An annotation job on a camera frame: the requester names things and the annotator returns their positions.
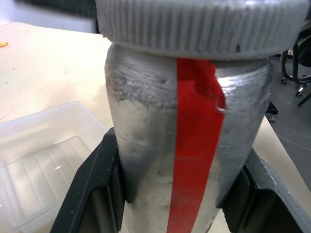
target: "ridged cap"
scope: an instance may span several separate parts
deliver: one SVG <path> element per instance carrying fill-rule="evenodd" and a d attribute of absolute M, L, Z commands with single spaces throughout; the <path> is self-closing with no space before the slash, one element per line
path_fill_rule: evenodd
<path fill-rule="evenodd" d="M 173 57 L 261 58 L 291 47 L 309 0 L 96 0 L 100 31 Z"/>

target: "chair wheel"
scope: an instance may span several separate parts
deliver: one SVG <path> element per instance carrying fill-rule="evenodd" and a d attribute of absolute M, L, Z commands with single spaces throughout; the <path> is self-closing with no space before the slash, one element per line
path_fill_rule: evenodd
<path fill-rule="evenodd" d="M 275 114 L 266 113 L 265 115 L 266 115 L 268 121 L 275 121 L 277 119 L 277 115 L 275 115 Z"/>

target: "yellow object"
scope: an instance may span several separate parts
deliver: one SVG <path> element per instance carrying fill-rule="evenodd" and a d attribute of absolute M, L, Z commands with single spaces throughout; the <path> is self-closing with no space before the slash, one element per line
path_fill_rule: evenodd
<path fill-rule="evenodd" d="M 7 46 L 8 44 L 9 44 L 8 42 L 1 42 L 1 41 L 0 41 L 0 48 L 1 48 L 1 47 L 4 47 L 4 46 Z"/>

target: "gray floor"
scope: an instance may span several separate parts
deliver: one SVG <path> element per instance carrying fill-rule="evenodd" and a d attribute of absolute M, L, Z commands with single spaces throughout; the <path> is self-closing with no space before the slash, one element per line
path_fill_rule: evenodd
<path fill-rule="evenodd" d="M 272 63 L 274 81 L 271 100 L 278 109 L 278 119 L 271 125 L 311 191 L 311 99 L 297 107 L 303 97 L 311 93 L 311 87 L 304 90 L 302 98 L 296 97 L 296 84 L 288 82 L 282 85 L 278 59 L 273 58 Z M 311 68 L 299 67 L 298 75 L 311 75 Z"/>

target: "silver paint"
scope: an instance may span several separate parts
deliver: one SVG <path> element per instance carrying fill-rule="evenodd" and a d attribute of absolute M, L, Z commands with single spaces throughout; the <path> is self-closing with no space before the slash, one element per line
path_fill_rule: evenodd
<path fill-rule="evenodd" d="M 247 159 L 270 96 L 267 59 L 214 64 L 227 109 L 192 233 L 208 231 Z M 112 44 L 105 72 L 129 200 L 126 226 L 130 233 L 165 233 L 175 156 L 176 59 Z"/>

